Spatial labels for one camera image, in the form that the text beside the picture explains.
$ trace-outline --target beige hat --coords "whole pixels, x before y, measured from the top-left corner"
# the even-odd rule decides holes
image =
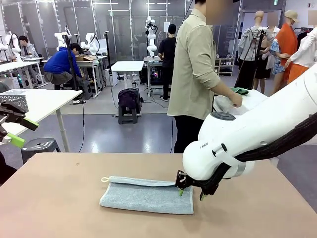
[[[300,22],[300,20],[298,20],[298,14],[296,11],[288,10],[287,12],[285,12],[284,16],[287,18],[291,18],[296,23]]]
[[[258,18],[258,17],[260,17],[260,18],[263,19],[263,17],[264,17],[264,11],[257,11],[257,12],[256,12],[256,15],[255,15],[255,17],[254,17],[254,19],[255,19],[255,18]]]

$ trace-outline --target person in black shirt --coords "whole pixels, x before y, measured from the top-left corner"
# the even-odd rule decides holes
[[[158,56],[163,60],[162,73],[163,73],[163,101],[168,102],[168,86],[173,77],[174,58],[176,48],[176,26],[170,24],[168,27],[168,37],[162,40],[158,48]]]

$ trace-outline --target blue jacket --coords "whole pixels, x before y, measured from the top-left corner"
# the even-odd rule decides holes
[[[79,67],[76,63],[76,56],[73,51],[71,51],[71,55],[73,56],[75,73],[78,77],[81,77]],[[52,58],[50,58],[49,61],[44,65],[44,72],[55,74],[68,72],[71,74],[67,48],[59,47],[59,51],[56,52],[55,55],[53,55]]]

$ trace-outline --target brown table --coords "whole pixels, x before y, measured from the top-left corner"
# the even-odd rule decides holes
[[[2,238],[316,238],[317,214],[269,161],[223,180],[194,215],[104,208],[102,177],[174,181],[174,154],[37,154],[0,187]]]

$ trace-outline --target orange pants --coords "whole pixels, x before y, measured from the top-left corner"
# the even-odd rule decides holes
[[[295,79],[297,79],[299,76],[301,76],[303,73],[305,73],[309,68],[301,66],[299,64],[293,64],[291,71],[289,73],[289,78],[287,84],[290,84]]]

